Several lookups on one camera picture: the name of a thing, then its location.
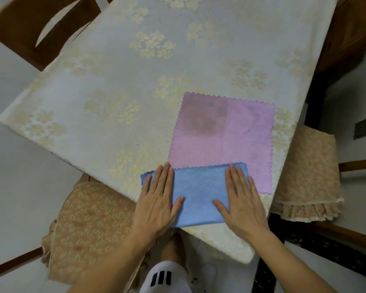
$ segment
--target pink cloth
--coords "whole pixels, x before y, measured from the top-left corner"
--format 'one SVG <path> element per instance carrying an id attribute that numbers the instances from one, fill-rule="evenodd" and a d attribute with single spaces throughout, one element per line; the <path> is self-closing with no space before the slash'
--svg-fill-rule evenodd
<path id="1" fill-rule="evenodd" d="M 275 106 L 243 99 L 185 93 L 168 161 L 174 168 L 247 164 L 261 193 L 271 193 Z"/>

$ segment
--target three black stripes logo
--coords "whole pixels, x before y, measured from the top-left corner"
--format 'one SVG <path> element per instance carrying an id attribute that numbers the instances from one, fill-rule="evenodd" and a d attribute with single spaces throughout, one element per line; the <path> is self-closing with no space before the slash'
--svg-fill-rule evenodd
<path id="1" fill-rule="evenodd" d="M 160 271 L 159 280 L 158 280 L 157 284 L 162 285 L 164 283 L 164 274 L 165 274 L 165 271 L 164 270 Z M 168 285 L 168 286 L 171 285 L 171 278 L 172 278 L 172 272 L 167 271 L 166 285 Z M 155 273 L 152 276 L 151 287 L 153 287 L 154 285 L 156 285 L 156 280 L 157 280 L 157 273 Z"/>

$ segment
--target blue cloth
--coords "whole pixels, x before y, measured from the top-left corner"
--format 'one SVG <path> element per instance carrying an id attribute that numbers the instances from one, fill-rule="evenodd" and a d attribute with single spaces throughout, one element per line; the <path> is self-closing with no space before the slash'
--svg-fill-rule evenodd
<path id="1" fill-rule="evenodd" d="M 247 165 L 234 163 L 241 167 L 245 179 L 248 179 Z M 228 193 L 225 184 L 225 169 L 228 164 L 217 166 L 185 167 L 174 170 L 172 205 L 180 196 L 186 197 L 173 227 L 184 227 L 211 223 L 222 223 L 224 219 L 211 202 L 217 198 L 229 210 Z M 148 174 L 155 176 L 155 171 L 141 175 L 142 185 Z"/>

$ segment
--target table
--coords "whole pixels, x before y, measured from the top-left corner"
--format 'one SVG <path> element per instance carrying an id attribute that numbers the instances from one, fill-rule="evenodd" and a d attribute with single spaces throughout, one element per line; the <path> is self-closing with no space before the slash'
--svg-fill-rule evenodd
<path id="1" fill-rule="evenodd" d="M 137 201 L 186 91 L 275 103 L 268 210 L 337 0 L 114 0 L 0 122 Z M 185 231 L 242 263 L 224 224 Z"/>

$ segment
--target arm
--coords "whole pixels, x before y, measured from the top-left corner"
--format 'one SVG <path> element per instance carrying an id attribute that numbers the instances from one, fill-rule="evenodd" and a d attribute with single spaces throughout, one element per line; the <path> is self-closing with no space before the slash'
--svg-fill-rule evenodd
<path id="1" fill-rule="evenodd" d="M 249 186 L 240 168 L 231 164 L 225 171 L 229 211 L 219 201 L 213 204 L 225 223 L 240 238 L 250 243 L 271 269 L 285 292 L 335 292 L 317 273 L 288 250 L 269 230 L 266 213 L 254 181 Z"/>
<path id="2" fill-rule="evenodd" d="M 115 293 L 124 290 L 142 257 L 175 221 L 183 204 L 184 197 L 179 197 L 171 208 L 173 177 L 174 171 L 168 163 L 157 168 L 150 187 L 151 175 L 148 175 L 136 205 L 130 234 L 68 293 Z"/>

